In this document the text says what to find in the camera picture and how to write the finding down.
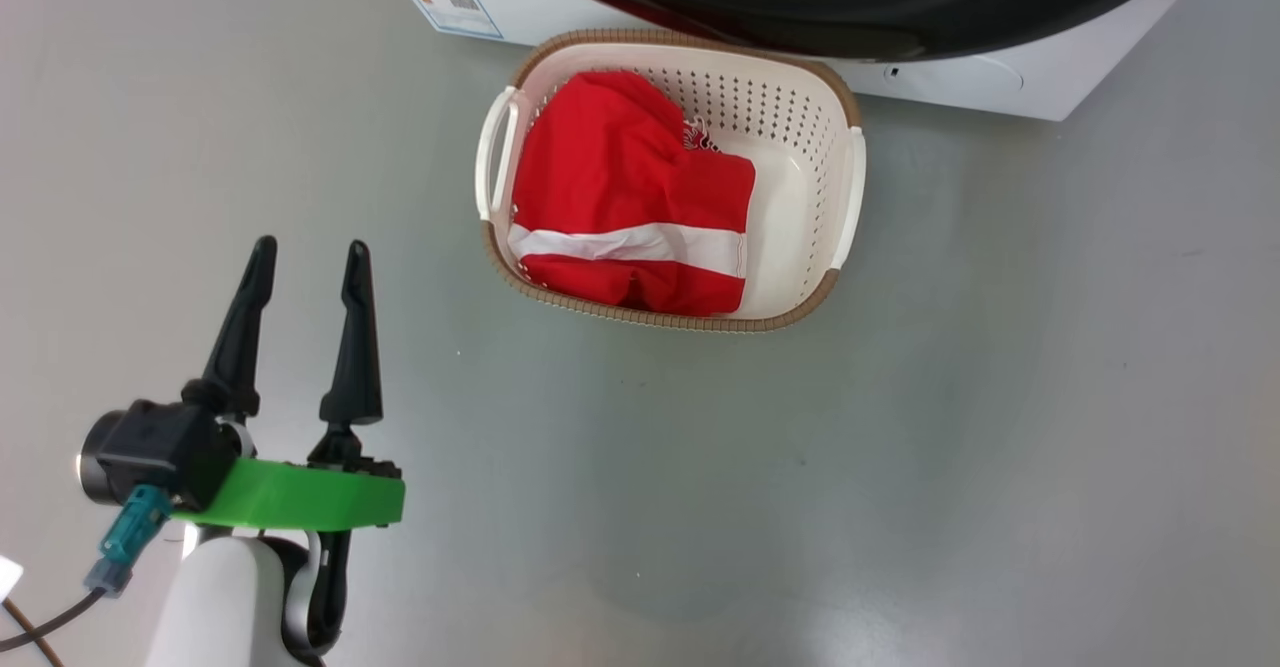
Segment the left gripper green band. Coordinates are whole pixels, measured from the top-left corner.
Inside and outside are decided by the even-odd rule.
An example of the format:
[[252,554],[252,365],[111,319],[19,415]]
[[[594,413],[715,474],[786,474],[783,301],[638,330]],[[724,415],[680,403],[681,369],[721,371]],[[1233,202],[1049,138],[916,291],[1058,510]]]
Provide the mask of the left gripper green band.
[[[276,252],[275,237],[256,239],[204,373],[183,387],[184,403],[241,419],[259,414],[261,320],[273,297]],[[340,302],[339,351],[319,408],[326,430],[308,453],[311,465],[358,461],[362,443],[355,429],[384,417],[372,257],[362,239],[349,243]],[[404,498],[398,478],[241,458],[209,508],[174,510],[172,517],[232,529],[343,533],[398,524]]]

